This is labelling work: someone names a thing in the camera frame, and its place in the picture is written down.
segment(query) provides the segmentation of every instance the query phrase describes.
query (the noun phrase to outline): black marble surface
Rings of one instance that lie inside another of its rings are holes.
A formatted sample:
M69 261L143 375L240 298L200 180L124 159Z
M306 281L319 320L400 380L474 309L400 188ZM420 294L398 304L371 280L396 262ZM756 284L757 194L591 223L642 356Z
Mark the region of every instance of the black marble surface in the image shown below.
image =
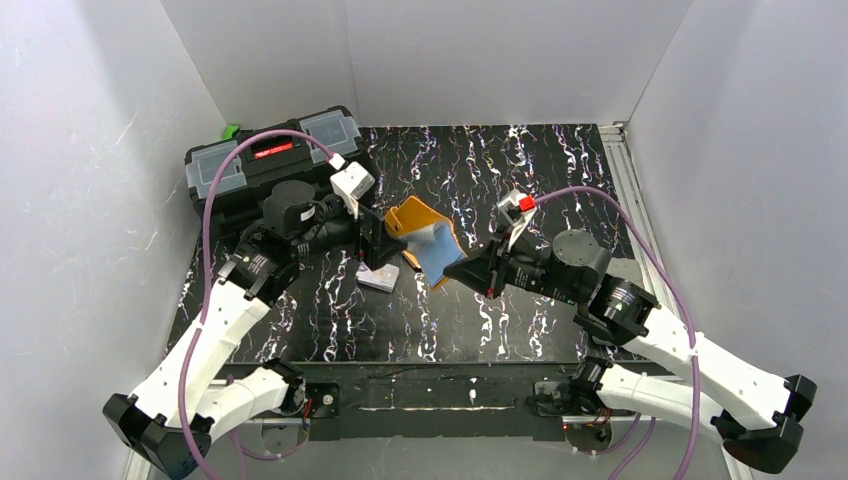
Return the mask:
M453 219L462 247L483 245L495 204L513 188L538 196L591 185L615 196L596 125L362 129L382 172L380 213L417 195ZM602 201L573 195L545 205L529 227L540 239L567 228L591 232L614 257L633 258L624 222ZM225 258L217 248L217 264ZM231 357L257 362L575 362L587 338L573 307L507 287L488 300L457 282L431 291L399 256L391 294L356 284L357 262L336 251L302 265L301 276ZM186 277L170 348L200 310L199 255Z

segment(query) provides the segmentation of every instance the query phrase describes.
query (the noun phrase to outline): green clip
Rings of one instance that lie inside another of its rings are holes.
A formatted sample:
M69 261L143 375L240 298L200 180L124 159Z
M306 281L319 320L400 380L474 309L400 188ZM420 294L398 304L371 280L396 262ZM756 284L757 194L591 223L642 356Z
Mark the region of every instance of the green clip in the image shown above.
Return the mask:
M233 135L237 134L239 130L241 130L241 127L238 125L227 125L227 128L224 129L224 134L221 135L221 140L233 138Z

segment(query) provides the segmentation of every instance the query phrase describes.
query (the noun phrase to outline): white wall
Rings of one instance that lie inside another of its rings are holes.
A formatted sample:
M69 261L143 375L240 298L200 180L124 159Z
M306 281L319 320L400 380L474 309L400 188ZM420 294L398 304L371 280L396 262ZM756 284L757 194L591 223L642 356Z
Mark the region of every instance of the white wall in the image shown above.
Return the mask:
M100 409L162 355L223 126L158 1L0 9L3 478L119 478Z
M343 0L162 0L229 123L261 128L334 105L360 120Z
M224 117L630 118L691 0L163 0Z
M848 468L846 19L837 0L695 0L629 128L699 328L819 385L786 479Z

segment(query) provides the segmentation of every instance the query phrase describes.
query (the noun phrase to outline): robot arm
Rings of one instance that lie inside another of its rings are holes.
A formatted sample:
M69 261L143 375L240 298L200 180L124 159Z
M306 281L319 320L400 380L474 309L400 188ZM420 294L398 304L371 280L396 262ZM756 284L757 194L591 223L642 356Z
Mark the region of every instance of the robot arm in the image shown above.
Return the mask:
M191 432L205 455L212 442L244 421L276 408L295 411L305 400L301 372L279 359L225 388L208 390L242 337L297 279L300 260L348 246L377 269L406 248L382 218L357 203L374 183L370 174L352 163L331 183L336 193L320 200L307 183L276 185L263 204L261 223L218 272L205 325L196 319L146 380L129 395L112 395L103 407L121 440L170 478L185 478L197 466L180 428L177 403L180 370L197 328L203 333L187 372L185 398Z
M754 468L782 470L797 451L803 433L799 422L812 405L816 385L802 375L784 379L764 372L701 333L692 351L685 325L668 308L637 285L606 274L610 252L588 232L561 232L546 250L532 245L522 233L535 212L535 203L528 199L515 191L507 195L498 204L507 224L496 230L485 247L445 268L445 276L488 298L499 296L511 284L576 305L575 322L593 338L642 355L689 383L691 361L697 355L702 379L700 421L704 425L704 415L710 415L708 434L718 433L728 452ZM593 382L572 382L569 388L578 391L565 396L588 394L582 390L591 386L590 396L599 408L656 413L690 425L691 388L686 401L687 392L680 386L628 378L622 372L611 365L595 371ZM721 410L712 408L715 405Z

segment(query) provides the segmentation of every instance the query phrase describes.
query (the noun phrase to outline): toolbox lid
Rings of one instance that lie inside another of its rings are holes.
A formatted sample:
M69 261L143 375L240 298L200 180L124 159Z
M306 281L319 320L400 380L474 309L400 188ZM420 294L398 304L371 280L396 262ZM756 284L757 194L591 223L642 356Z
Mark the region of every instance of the toolbox lid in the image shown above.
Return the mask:
M333 110L301 120L300 129L317 138L333 153L341 156L357 151L356 138L362 138L353 117L345 116L341 110ZM327 155L311 143L309 143L309 150L313 164L327 161Z
M235 150L236 146L238 146L238 143L232 140L191 152L191 162L186 165L186 177L188 178L188 188L195 187L197 189L198 199L202 200L209 194L209 186L212 184L218 168L224 163L227 155ZM224 177L221 178L221 183L218 185L217 195L245 185L247 185L247 179L241 170L241 158L236 157L224 172Z

